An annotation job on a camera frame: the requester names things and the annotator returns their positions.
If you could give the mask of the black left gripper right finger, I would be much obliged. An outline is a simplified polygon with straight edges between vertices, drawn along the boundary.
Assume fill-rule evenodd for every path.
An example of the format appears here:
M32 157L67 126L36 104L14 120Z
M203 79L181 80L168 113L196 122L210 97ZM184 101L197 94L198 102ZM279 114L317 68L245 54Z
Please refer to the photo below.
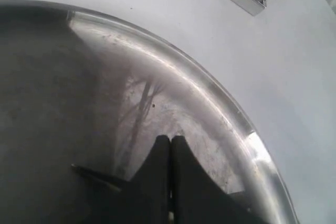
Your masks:
M252 223L252 217L208 176L185 137L171 143L176 223Z

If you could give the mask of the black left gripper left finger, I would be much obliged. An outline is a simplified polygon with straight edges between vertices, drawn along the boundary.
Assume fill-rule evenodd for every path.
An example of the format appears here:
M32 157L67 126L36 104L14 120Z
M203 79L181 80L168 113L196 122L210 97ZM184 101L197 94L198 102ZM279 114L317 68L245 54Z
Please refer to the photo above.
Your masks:
M170 140L159 135L144 163L122 189L115 223L168 223Z

